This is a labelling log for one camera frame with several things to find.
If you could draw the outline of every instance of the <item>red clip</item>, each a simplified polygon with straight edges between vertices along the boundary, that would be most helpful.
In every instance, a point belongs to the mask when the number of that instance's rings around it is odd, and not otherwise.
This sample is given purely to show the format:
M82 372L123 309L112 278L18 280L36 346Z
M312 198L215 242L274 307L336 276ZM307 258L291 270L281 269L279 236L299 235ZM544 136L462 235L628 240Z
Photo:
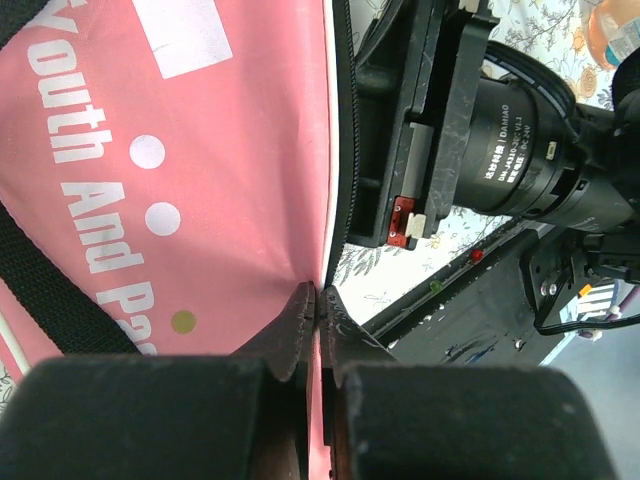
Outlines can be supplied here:
M396 197L393 203L393 214L391 215L391 225L387 243L394 247L407 248L409 238L405 235L409 214L413 212L416 201L413 198Z

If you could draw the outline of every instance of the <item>zipper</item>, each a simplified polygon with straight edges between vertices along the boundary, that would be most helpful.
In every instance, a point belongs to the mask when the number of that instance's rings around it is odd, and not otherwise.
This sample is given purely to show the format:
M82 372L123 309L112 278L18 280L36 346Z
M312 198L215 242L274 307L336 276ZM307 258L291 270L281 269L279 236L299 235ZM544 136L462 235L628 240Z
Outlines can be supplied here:
M338 77L338 122L340 132L340 172L338 201L327 278L325 286L333 283L340 258L349 236L356 205L356 192L360 172L360 131L358 117L358 87L356 62L353 51L353 31L349 0L333 0L336 62Z

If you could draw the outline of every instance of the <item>white polka dot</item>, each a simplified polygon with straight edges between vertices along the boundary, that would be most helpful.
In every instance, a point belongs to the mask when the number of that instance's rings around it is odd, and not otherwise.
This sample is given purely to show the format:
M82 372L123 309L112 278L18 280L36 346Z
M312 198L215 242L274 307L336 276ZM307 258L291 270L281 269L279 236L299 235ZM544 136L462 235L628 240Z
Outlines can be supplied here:
M144 222L151 233L166 237L180 227L180 211L167 202L154 203L147 209Z
M131 161L145 170L162 165L165 153L164 145L153 135L140 135L129 146Z

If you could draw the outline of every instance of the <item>floral pattern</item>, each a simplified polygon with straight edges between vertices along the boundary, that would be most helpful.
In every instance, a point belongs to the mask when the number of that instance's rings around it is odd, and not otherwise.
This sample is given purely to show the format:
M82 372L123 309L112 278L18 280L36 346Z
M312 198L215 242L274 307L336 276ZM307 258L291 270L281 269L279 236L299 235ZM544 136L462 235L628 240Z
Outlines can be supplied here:
M579 102L612 108L613 72L598 66L589 53L587 20L597 0L493 0L500 24L491 38L517 48L547 65L571 87ZM386 0L351 0L353 41L360 45L372 18ZM491 77L505 72L486 63ZM414 251L392 247L366 249L348 245L335 284L351 316L364 323L428 279L506 221L454 207L438 234L421 240Z
M0 415L4 413L7 402L15 390L15 383L9 376L7 369L0 364Z

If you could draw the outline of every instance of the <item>pink bag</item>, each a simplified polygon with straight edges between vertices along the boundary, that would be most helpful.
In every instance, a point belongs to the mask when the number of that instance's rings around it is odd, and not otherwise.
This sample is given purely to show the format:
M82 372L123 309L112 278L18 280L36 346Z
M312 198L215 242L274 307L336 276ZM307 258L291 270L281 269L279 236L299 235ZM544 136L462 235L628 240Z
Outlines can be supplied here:
M51 0L0 52L2 204L143 353L230 353L299 282L322 287L331 9ZM2 282L0 314L14 378L60 353Z

